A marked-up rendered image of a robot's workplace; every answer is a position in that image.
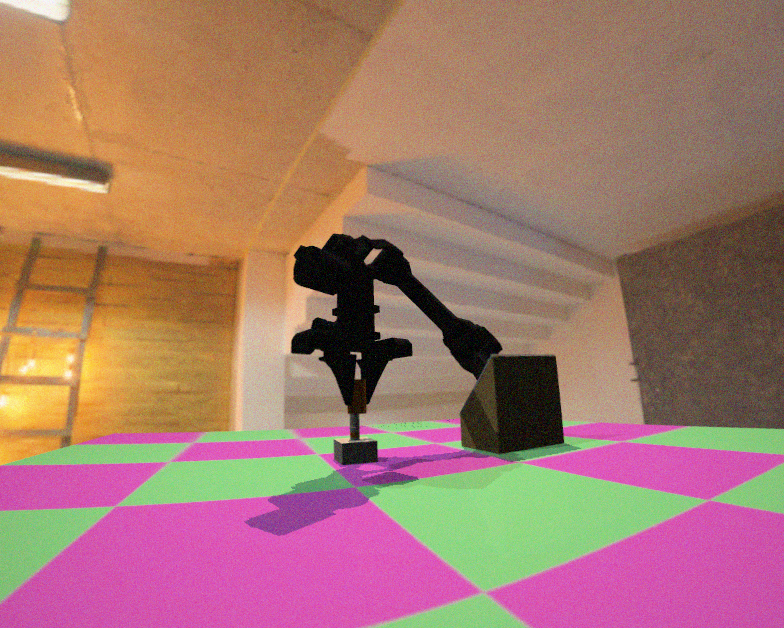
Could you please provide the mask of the brown cylinder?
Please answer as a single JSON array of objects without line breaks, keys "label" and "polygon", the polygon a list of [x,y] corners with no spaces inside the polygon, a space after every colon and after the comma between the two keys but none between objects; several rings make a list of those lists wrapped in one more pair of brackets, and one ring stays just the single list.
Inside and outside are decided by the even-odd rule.
[{"label": "brown cylinder", "polygon": [[354,390],[348,414],[366,414],[366,380],[354,380]]}]

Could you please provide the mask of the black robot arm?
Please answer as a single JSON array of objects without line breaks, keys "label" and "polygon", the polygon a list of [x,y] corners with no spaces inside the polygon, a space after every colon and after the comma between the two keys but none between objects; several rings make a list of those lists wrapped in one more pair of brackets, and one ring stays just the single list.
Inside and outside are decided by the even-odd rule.
[{"label": "black robot arm", "polygon": [[[382,249],[370,264],[363,261],[371,250]],[[337,294],[337,300],[364,296],[374,300],[374,281],[397,286],[443,333],[443,342],[457,363],[478,380],[491,354],[499,354],[500,343],[485,328],[456,317],[411,272],[404,253],[387,240],[353,239],[332,234],[322,249],[300,245],[294,254],[296,284]]]}]

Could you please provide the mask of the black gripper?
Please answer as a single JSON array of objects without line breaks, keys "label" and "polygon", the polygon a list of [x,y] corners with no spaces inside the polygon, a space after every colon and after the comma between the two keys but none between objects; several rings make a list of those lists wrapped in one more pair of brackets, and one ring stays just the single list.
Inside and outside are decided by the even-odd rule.
[{"label": "black gripper", "polygon": [[[351,406],[356,362],[361,370],[361,380],[366,380],[366,405],[369,404],[377,383],[389,361],[413,356],[408,339],[380,339],[375,332],[374,314],[380,306],[364,296],[348,296],[337,300],[332,316],[337,316],[337,338],[333,331],[309,329],[296,333],[291,340],[290,353],[311,355],[324,350],[319,358],[333,371],[346,406]],[[375,341],[379,340],[379,341]],[[361,346],[361,347],[360,347]],[[361,353],[361,359],[350,352]]]}]

